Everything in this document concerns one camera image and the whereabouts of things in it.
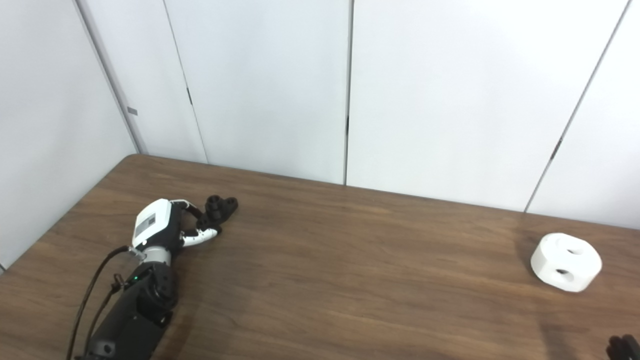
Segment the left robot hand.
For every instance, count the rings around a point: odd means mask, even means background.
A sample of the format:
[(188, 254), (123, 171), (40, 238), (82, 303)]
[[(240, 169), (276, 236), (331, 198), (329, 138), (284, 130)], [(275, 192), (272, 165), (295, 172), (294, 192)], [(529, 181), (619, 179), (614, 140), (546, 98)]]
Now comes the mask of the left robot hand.
[(164, 248), (171, 253), (214, 239), (222, 232), (219, 225), (196, 224), (195, 228), (182, 228), (183, 214), (197, 221), (204, 213), (185, 199), (160, 198), (150, 203), (136, 217), (132, 247), (140, 252), (150, 248)]

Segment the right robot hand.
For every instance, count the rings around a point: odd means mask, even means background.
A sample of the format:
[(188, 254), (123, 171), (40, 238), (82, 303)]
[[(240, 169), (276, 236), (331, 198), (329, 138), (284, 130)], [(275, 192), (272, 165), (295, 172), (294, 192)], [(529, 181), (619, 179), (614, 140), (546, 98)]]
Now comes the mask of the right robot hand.
[(628, 333), (612, 336), (608, 340), (606, 355), (609, 360), (640, 360), (640, 344)]

